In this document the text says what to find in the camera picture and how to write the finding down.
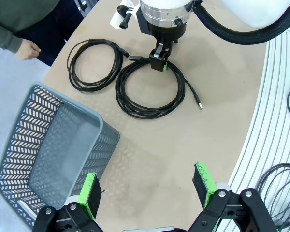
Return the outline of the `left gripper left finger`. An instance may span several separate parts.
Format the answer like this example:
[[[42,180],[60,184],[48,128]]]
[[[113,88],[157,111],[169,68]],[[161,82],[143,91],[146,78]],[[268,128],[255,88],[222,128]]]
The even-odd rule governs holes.
[[[35,220],[34,232],[101,232],[95,219],[102,190],[95,173],[86,176],[77,201],[56,210],[52,206],[40,209]]]

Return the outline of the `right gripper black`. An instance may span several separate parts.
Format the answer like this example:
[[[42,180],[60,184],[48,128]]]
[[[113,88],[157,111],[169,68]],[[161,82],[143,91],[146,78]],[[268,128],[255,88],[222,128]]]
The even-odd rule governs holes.
[[[156,48],[149,54],[149,62],[152,69],[162,72],[172,53],[173,41],[178,40],[184,35],[187,24],[184,23],[175,27],[165,28],[148,23],[148,27],[152,36],[159,42],[156,44]]]

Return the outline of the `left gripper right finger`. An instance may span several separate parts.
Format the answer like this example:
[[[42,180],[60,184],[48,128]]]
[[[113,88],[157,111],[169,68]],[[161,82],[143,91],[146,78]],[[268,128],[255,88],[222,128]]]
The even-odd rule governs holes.
[[[204,163],[194,164],[192,182],[202,205],[189,232],[215,232],[222,220],[233,220],[241,232],[276,232],[276,226],[259,193],[245,189],[240,194],[218,189]]]

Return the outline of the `person's right hand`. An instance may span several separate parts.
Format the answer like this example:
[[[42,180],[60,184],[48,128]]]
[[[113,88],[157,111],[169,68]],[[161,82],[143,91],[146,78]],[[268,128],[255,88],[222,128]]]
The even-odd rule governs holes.
[[[40,52],[41,49],[34,42],[27,39],[22,39],[21,46],[19,47],[15,55],[20,60],[31,60],[37,58]]]

